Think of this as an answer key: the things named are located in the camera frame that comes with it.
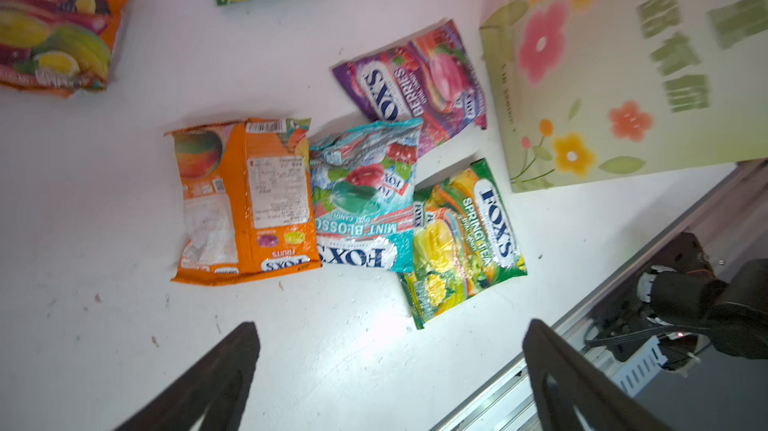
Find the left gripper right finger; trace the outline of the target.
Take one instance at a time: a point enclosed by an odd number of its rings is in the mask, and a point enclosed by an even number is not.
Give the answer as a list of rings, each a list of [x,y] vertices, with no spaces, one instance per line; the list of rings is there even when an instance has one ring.
[[[544,430],[667,430],[669,427],[590,364],[541,320],[523,340]]]

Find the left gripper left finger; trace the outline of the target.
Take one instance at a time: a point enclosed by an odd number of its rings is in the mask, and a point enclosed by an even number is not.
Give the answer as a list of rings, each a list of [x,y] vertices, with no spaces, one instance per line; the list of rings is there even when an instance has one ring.
[[[257,328],[243,322],[120,430],[237,430],[261,350]]]

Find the illustrated paper gift bag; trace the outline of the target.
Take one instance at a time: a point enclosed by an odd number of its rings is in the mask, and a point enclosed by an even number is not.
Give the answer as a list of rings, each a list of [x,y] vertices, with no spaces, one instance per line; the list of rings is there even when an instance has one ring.
[[[767,155],[767,0],[508,0],[479,33],[516,192]]]

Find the red orange Fox's fruits bag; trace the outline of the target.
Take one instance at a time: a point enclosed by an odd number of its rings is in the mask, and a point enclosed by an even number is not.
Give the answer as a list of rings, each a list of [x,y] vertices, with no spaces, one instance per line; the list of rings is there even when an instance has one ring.
[[[1,84],[69,97],[110,82],[129,0],[1,0]]]

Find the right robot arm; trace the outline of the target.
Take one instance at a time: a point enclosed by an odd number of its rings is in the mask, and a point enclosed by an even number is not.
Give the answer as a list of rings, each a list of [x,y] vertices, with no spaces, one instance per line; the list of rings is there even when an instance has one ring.
[[[745,263],[731,281],[704,270],[681,273],[653,266],[635,286],[647,311],[648,328],[587,340],[589,348],[613,347],[652,337],[688,333],[704,336],[723,354],[767,358],[767,261]]]

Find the green Fox's spring tea bag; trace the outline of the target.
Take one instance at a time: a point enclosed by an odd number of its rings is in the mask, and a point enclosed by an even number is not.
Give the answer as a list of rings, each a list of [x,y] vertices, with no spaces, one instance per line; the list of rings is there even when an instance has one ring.
[[[417,329],[482,291],[527,274],[487,161],[414,195],[414,268],[400,276]]]

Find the teal Fox's mint blossom bag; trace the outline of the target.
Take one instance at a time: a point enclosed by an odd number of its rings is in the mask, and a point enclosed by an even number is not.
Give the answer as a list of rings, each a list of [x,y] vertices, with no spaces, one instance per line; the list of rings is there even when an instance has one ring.
[[[325,265],[408,273],[423,121],[378,121],[310,144],[317,248]]]

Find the purple Fox's berries bag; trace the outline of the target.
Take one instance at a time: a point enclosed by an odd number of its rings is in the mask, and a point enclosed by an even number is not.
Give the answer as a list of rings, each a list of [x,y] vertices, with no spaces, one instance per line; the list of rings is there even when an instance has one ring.
[[[368,119],[420,119],[420,156],[471,125],[487,128],[486,97],[452,20],[342,62],[332,74]]]

